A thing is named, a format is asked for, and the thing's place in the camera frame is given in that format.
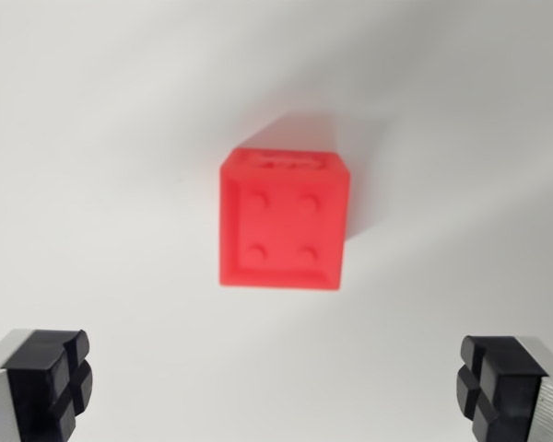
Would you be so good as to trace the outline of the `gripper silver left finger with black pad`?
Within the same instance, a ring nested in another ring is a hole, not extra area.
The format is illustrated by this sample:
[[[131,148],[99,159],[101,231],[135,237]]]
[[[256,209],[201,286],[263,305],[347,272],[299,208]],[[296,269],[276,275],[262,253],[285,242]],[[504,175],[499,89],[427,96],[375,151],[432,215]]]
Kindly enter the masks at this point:
[[[70,439],[93,374],[85,331],[13,330],[0,341],[0,441]]]

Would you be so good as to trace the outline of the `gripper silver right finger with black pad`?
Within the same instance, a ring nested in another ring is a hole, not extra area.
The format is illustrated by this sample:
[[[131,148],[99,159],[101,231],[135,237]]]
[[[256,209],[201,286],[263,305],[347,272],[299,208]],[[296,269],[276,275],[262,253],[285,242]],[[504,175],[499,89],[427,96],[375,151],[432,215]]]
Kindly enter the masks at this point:
[[[456,398],[480,442],[553,441],[553,353],[536,337],[472,336]]]

